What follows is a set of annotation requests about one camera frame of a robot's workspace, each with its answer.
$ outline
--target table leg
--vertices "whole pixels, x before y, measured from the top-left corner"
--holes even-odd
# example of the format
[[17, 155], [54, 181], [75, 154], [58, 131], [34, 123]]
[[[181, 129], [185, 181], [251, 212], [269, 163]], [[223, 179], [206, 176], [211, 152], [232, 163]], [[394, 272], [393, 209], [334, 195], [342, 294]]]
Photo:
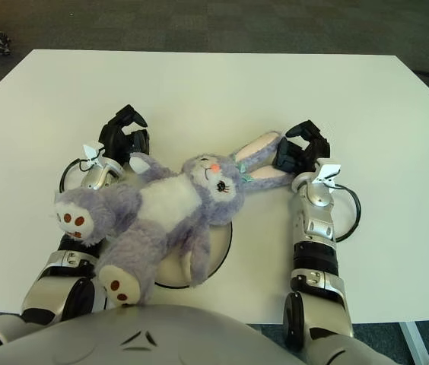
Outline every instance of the table leg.
[[399, 324], [415, 365], [429, 365], [429, 354], [415, 322], [400, 322]]

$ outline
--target brown paw pad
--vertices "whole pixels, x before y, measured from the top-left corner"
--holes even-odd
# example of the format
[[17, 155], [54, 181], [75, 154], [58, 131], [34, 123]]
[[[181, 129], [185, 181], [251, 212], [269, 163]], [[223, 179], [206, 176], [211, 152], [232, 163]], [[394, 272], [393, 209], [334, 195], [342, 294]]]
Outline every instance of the brown paw pad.
[[120, 287], [120, 283], [118, 280], [113, 280], [110, 284], [111, 290], [115, 291], [118, 290], [118, 288]]

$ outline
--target bunny eye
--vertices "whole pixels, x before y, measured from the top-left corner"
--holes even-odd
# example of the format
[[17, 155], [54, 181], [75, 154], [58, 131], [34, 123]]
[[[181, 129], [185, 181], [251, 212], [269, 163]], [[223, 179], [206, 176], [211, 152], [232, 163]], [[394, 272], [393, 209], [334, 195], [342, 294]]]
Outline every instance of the bunny eye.
[[221, 181], [216, 185], [216, 187], [218, 188], [219, 192], [229, 192], [230, 191], [230, 187], [226, 186], [226, 184], [224, 183], [224, 181]]

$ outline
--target green bow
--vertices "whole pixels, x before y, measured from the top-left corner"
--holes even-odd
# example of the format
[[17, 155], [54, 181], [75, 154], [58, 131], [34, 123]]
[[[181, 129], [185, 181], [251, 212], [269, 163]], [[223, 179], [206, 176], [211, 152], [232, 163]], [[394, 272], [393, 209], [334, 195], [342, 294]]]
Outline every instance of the green bow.
[[242, 174], [242, 180], [245, 183], [249, 183], [250, 181], [253, 181], [254, 178], [252, 178], [248, 173], [246, 173], [246, 165], [243, 162], [239, 162], [236, 164], [238, 171]]

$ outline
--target pink nose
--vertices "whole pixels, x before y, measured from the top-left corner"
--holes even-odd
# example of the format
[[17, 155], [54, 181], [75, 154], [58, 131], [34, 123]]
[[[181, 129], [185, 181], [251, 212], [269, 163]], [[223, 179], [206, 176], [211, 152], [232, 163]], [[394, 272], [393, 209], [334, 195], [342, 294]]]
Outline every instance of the pink nose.
[[211, 171], [213, 171], [214, 173], [219, 173], [221, 168], [220, 165], [217, 165], [216, 163], [213, 163], [210, 167]]

